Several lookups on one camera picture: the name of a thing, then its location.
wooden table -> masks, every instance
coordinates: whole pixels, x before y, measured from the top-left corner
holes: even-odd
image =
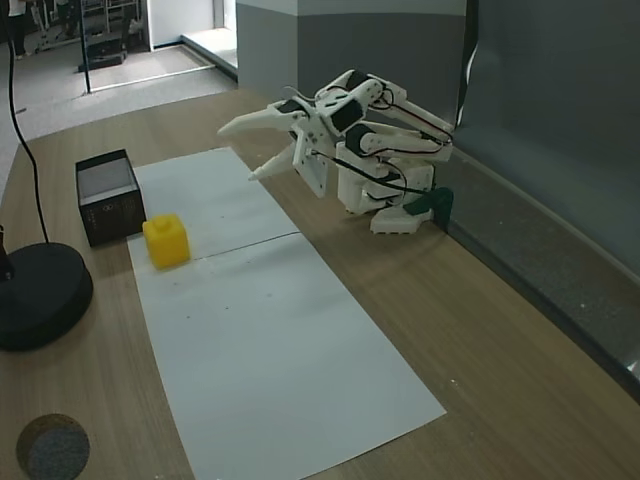
[[[231,145],[252,168],[289,141],[271,131],[215,132],[264,100],[237,91],[102,120],[31,142],[52,238],[77,248],[96,292],[66,337],[0,353],[0,478],[32,419],[63,413],[91,441],[80,478],[190,479],[140,306],[125,242],[92,250],[77,211],[74,163],[126,148],[136,166]],[[27,158],[19,151],[0,223],[7,247],[41,241]],[[295,174],[265,186],[448,414],[318,475],[320,480],[640,478],[640,407],[545,317],[433,226],[373,236],[335,197]]]

green bracket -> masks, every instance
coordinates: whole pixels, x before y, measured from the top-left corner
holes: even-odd
[[[454,194],[450,188],[440,187],[424,195],[416,201],[404,206],[404,210],[411,216],[422,215],[433,209],[433,223],[445,232],[449,231],[451,211],[453,210]]]

black lamp base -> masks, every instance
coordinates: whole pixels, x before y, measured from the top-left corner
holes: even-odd
[[[93,282],[77,251],[42,243],[13,252],[9,260],[15,276],[0,283],[0,349],[43,347],[80,321]]]

gray wall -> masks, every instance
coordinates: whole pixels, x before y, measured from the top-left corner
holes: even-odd
[[[465,19],[365,13],[299,17],[298,84],[311,94],[351,68],[409,92],[445,120],[456,118]]]
[[[237,4],[238,84],[277,99],[298,86],[298,18]]]
[[[640,2],[482,0],[458,146],[640,275]]]
[[[306,95],[351,68],[379,75],[453,122],[465,0],[242,0],[238,81],[269,98]]]

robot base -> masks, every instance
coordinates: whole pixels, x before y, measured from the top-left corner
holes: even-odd
[[[416,233],[424,222],[433,219],[433,210],[422,215],[409,215],[402,206],[380,210],[371,220],[373,233]]]

